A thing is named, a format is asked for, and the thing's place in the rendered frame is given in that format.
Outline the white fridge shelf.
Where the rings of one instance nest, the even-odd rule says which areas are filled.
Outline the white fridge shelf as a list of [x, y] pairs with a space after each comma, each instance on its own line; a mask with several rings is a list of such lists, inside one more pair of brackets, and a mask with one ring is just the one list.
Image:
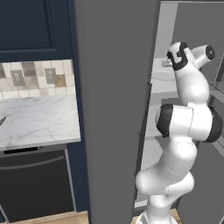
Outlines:
[[176, 92], [176, 81], [171, 67], [162, 67], [164, 58], [153, 60], [151, 71], [151, 83], [153, 93]]

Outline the navy cupboard side panel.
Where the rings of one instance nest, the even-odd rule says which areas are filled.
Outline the navy cupboard side panel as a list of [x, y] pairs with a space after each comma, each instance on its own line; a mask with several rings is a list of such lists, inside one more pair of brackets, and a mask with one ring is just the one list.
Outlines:
[[72, 47], [73, 71], [74, 71], [74, 84], [78, 109], [78, 118], [80, 125], [80, 141], [77, 143], [70, 143], [67, 146], [68, 157], [70, 162], [73, 193], [75, 198], [75, 205], [77, 212], [87, 212], [88, 222], [91, 221], [91, 209], [89, 201], [88, 189], [88, 165], [86, 157], [85, 134], [83, 125], [83, 112], [81, 100], [81, 77], [79, 70], [79, 54], [78, 54], [78, 41], [76, 33], [76, 19], [75, 19], [75, 6], [74, 0], [68, 1], [69, 11], [69, 24], [70, 24], [70, 37]]

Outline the navy cupboard door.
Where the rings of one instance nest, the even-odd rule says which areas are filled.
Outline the navy cupboard door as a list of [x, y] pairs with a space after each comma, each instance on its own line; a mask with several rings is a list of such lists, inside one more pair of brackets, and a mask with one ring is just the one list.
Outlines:
[[0, 62], [72, 57], [69, 0], [0, 0]]

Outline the black dishwasher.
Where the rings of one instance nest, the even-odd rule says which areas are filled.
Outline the black dishwasher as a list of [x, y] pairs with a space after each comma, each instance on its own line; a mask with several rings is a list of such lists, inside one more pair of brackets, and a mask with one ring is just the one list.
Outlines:
[[7, 222], [72, 212], [75, 205], [64, 144], [0, 152], [0, 167], [27, 165], [61, 156], [63, 160], [50, 164], [0, 171], [0, 211]]

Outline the grey wall socket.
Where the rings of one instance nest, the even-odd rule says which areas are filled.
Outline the grey wall socket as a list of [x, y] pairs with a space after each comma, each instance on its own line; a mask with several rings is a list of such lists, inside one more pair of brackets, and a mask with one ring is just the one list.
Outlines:
[[21, 70], [11, 70], [10, 74], [15, 87], [25, 85], [25, 79]]
[[56, 84], [57, 83], [56, 70], [54, 68], [46, 68], [45, 78], [47, 84]]

